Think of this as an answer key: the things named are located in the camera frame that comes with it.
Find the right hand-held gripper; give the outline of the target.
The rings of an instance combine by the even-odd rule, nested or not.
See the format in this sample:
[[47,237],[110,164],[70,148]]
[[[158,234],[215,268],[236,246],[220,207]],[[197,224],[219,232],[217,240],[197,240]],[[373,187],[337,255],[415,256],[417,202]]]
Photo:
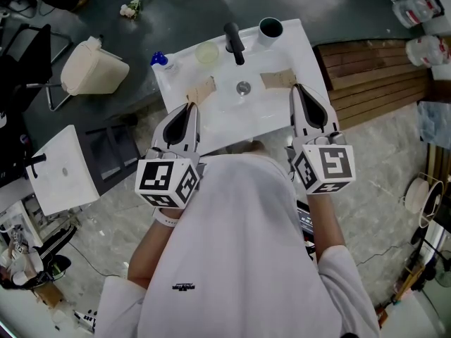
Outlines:
[[296,137],[285,150],[306,194],[336,193],[355,181],[353,147],[338,132],[338,118],[327,99],[308,92],[302,84],[294,84],[290,90],[290,121]]

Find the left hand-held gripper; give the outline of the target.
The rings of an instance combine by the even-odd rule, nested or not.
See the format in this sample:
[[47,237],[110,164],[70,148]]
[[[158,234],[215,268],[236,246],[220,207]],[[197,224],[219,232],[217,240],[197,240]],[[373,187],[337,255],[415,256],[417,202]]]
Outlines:
[[195,153],[199,141],[197,105],[171,111],[155,128],[152,148],[138,161],[135,193],[155,208],[186,208],[204,171]]

